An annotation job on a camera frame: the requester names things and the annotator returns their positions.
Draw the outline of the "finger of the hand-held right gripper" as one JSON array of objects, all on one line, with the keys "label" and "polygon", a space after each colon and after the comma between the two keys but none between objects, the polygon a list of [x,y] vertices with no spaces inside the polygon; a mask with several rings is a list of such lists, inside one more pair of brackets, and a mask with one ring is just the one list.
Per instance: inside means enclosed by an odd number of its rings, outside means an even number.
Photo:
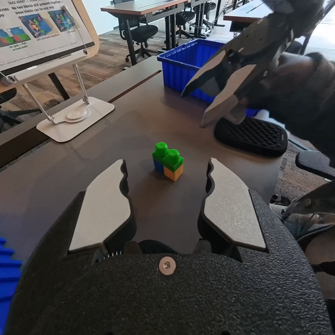
[{"label": "finger of the hand-held right gripper", "polygon": [[225,88],[204,111],[201,121],[202,128],[207,127],[210,123],[218,121],[221,118],[225,118],[235,125],[240,124],[245,119],[245,107],[238,106],[241,98],[238,98],[236,91],[255,67],[255,64],[246,65],[230,76]]},{"label": "finger of the hand-held right gripper", "polygon": [[[215,98],[225,88],[230,76],[244,66],[246,47],[222,47],[189,80],[182,96],[189,96],[199,89],[209,97]],[[246,79],[236,93],[241,100],[245,98]]]}]

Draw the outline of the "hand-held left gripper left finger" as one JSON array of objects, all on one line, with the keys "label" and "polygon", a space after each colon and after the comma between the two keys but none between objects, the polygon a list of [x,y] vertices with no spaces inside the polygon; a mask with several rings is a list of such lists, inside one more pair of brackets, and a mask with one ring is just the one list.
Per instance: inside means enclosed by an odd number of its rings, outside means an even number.
[{"label": "hand-held left gripper left finger", "polygon": [[87,187],[69,245],[69,252],[98,248],[119,253],[136,234],[136,220],[128,196],[126,161],[119,159]]}]

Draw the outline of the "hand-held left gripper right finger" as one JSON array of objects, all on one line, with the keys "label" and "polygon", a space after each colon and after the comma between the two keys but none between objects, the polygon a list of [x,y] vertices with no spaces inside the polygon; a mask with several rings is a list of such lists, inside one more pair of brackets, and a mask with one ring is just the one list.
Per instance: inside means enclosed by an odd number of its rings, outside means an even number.
[{"label": "hand-held left gripper right finger", "polygon": [[217,250],[232,244],[266,251],[248,186],[213,157],[208,161],[206,176],[206,194],[198,217],[200,236]]}]

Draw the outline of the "orange building block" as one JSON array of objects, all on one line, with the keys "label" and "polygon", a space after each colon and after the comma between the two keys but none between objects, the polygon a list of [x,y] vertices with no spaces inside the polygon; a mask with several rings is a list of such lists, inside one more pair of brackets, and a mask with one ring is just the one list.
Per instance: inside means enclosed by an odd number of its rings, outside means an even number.
[{"label": "orange building block", "polygon": [[163,167],[164,169],[164,175],[169,178],[172,181],[176,181],[183,173],[183,165],[181,165],[177,170],[172,171],[168,169],[167,167]]}]

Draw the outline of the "green building block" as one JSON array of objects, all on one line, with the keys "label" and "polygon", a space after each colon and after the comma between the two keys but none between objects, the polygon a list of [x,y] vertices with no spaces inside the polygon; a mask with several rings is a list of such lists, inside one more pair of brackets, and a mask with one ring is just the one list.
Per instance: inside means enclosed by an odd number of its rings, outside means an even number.
[{"label": "green building block", "polygon": [[158,170],[164,172],[164,167],[175,172],[183,165],[183,158],[176,149],[168,149],[168,145],[164,142],[159,142],[155,145],[152,152],[154,164],[158,164]]}]

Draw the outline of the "blue plastic bin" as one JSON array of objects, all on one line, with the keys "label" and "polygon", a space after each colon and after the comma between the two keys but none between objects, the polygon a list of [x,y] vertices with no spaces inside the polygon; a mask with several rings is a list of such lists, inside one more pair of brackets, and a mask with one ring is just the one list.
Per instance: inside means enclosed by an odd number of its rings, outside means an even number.
[{"label": "blue plastic bin", "polygon": [[[157,59],[162,62],[164,85],[182,93],[195,73],[224,45],[216,41],[196,39],[158,56]],[[246,94],[262,80],[262,73],[266,69],[267,66],[261,67],[258,64],[247,76]],[[214,99],[199,89],[191,95],[209,103]]]},{"label": "blue plastic bin", "polygon": [[11,301],[15,294],[15,290],[21,277],[20,260],[14,259],[12,256],[14,250],[8,248],[6,239],[0,238],[0,334],[4,334],[5,325],[11,305]]}]

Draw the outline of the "black textured wrist rest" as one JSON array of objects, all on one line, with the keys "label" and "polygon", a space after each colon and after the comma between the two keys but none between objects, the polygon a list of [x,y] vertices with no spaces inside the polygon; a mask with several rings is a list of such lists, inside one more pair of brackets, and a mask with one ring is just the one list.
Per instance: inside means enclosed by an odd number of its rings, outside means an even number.
[{"label": "black textured wrist rest", "polygon": [[213,134],[221,144],[263,157],[280,157],[288,146],[285,129],[255,118],[247,118],[238,125],[221,118]]}]

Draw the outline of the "black office chair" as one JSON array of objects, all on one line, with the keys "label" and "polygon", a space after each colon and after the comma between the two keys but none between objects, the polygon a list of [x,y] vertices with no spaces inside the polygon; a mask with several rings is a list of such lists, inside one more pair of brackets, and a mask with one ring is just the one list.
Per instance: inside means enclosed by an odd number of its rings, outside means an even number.
[{"label": "black office chair", "polygon": [[140,25],[140,19],[130,20],[120,17],[118,22],[120,37],[128,45],[129,54],[125,58],[126,62],[131,62],[133,66],[137,64],[140,57],[160,54],[159,51],[148,48],[148,40],[157,34],[158,27],[147,23]]},{"label": "black office chair", "polygon": [[335,169],[329,165],[329,158],[319,151],[303,150],[295,158],[298,168],[333,181],[335,179]]}]

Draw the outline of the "wooden office desk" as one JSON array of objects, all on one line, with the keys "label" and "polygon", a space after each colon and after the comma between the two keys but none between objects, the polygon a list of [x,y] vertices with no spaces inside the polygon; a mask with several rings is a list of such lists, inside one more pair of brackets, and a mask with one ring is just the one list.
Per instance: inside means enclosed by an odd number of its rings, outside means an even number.
[{"label": "wooden office desk", "polygon": [[131,29],[128,17],[141,17],[145,15],[146,22],[151,23],[165,18],[165,49],[168,51],[176,46],[176,13],[185,8],[185,3],[191,7],[197,7],[196,11],[196,34],[200,36],[203,22],[203,8],[205,0],[134,0],[123,3],[101,7],[102,12],[107,12],[122,20],[125,38],[128,44],[131,65],[136,65],[136,55],[133,46]]}]

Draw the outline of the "printed instruction sheet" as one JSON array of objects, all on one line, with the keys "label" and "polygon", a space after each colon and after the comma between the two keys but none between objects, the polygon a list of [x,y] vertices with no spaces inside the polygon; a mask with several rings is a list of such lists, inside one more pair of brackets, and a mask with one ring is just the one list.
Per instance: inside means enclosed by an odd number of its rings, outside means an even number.
[{"label": "printed instruction sheet", "polygon": [[71,0],[0,1],[0,70],[9,75],[94,46]]}]

